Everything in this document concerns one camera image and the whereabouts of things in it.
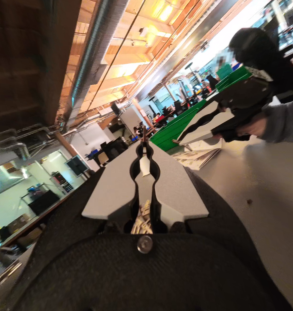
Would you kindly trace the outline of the metal pipe cluster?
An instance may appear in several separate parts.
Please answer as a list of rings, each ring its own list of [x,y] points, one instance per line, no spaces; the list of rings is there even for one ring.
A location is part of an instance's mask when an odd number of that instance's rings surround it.
[[[8,129],[0,132],[0,151],[14,151],[22,160],[28,160],[39,154],[44,149],[58,143],[56,134],[61,134],[63,138],[68,138],[78,132],[74,128],[62,133],[57,126],[43,126],[36,123],[20,130]]]

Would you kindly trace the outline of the dark monitor screen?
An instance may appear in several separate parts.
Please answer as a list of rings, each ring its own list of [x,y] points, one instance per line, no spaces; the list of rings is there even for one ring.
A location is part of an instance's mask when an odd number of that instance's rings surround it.
[[[80,158],[79,155],[75,155],[65,162],[65,165],[71,169],[71,171],[76,175],[76,177],[80,177],[85,175],[85,173],[90,169],[85,162]]]

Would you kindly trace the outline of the pile of wooden model parts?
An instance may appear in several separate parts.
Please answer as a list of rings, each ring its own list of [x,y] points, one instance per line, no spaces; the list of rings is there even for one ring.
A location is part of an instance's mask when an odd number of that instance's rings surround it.
[[[150,218],[151,201],[146,200],[144,205],[139,206],[138,214],[131,230],[132,235],[153,234]]]

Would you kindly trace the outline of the person's right forearm grey sleeve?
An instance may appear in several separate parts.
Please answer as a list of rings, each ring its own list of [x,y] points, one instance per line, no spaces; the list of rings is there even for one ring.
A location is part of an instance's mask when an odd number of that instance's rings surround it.
[[[293,142],[293,101],[262,109],[266,118],[264,133],[259,137],[270,143]]]

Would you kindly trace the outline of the white paper piece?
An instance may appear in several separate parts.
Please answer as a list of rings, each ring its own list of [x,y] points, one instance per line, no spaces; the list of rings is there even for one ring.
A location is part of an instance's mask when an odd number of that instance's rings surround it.
[[[147,158],[147,156],[143,156],[140,159],[139,165],[142,177],[150,175],[150,160]]]

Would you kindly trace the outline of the printed instruction booklet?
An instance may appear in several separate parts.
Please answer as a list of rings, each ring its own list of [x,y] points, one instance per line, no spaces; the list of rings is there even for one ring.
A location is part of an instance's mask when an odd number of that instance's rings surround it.
[[[200,170],[222,149],[222,139],[201,140],[190,143],[184,151],[172,155],[172,157],[192,170]]]

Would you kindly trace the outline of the brown wooden pillar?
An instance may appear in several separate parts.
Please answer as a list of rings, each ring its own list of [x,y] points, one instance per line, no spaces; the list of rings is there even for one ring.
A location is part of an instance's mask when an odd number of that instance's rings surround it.
[[[59,132],[54,134],[54,137],[59,141],[59,143],[64,147],[64,149],[71,155],[71,157],[79,156],[80,160],[87,166],[87,171],[84,173],[86,178],[93,175],[94,171],[89,167],[88,164],[82,159],[81,155],[76,151],[76,149],[66,140],[66,138]]]

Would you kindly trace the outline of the person's right hand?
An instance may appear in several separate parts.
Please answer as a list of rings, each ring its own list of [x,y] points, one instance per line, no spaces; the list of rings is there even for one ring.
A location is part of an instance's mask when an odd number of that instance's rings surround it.
[[[265,133],[267,127],[267,117],[263,113],[259,113],[246,125],[240,126],[236,129],[238,137],[246,135],[254,135],[261,138]]]

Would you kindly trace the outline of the black desk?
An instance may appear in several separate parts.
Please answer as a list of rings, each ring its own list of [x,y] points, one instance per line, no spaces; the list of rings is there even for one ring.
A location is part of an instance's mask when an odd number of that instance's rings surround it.
[[[94,160],[98,166],[105,166],[126,150],[128,150],[128,145],[122,138],[116,138],[109,143],[101,144],[101,149],[92,151],[86,155],[86,159],[87,161]]]

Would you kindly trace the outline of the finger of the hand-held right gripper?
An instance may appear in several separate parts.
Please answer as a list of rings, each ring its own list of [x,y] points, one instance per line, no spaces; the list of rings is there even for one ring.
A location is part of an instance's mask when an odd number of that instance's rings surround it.
[[[233,118],[234,115],[230,109],[226,109],[223,112],[216,110],[208,115],[204,115],[187,129],[187,133],[183,138],[179,138],[179,145],[185,146],[189,143],[211,138],[213,136],[212,131],[215,128],[222,126]]]
[[[217,101],[206,102],[204,107],[202,107],[202,109],[200,109],[200,111],[198,113],[196,113],[195,116],[192,118],[192,120],[189,122],[189,124],[183,130],[183,132],[181,133],[179,138],[183,138],[183,136],[187,133],[187,129],[191,125],[195,124],[202,116],[208,115],[208,114],[210,114],[216,110],[221,112],[221,109],[219,108],[219,103]]]

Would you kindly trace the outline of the black cabinet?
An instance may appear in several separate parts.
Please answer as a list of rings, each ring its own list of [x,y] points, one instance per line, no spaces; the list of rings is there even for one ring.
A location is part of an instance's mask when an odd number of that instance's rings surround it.
[[[40,197],[36,198],[33,202],[29,203],[28,206],[36,216],[40,216],[59,200],[60,197],[57,194],[51,190],[48,190]]]

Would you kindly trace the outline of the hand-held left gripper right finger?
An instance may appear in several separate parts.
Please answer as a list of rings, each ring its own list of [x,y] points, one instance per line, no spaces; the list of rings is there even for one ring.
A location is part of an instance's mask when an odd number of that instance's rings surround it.
[[[208,217],[185,167],[152,142],[146,143],[152,185],[150,220],[153,233],[165,233],[176,222]]]

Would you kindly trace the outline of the long silver ceiling duct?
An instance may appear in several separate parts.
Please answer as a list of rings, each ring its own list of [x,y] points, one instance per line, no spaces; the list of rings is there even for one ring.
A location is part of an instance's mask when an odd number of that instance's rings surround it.
[[[103,0],[95,9],[64,109],[62,122],[65,129],[70,128],[75,122],[91,82],[100,79],[99,67],[127,4],[127,0]]]

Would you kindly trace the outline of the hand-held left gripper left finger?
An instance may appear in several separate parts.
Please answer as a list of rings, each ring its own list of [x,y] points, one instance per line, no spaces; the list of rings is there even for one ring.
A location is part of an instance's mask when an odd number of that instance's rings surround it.
[[[144,143],[137,142],[110,162],[103,170],[82,216],[115,222],[123,232],[131,232],[139,212],[136,182],[141,173]]]

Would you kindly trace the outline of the large green plastic bin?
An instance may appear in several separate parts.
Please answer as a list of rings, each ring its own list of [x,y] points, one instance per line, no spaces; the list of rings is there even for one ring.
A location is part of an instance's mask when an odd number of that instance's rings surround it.
[[[176,147],[177,144],[175,144],[173,140],[178,139],[195,114],[198,113],[202,107],[204,107],[206,102],[207,101],[203,99],[178,117],[174,118],[172,121],[168,122],[166,126],[162,127],[149,139],[150,142],[165,152]]]

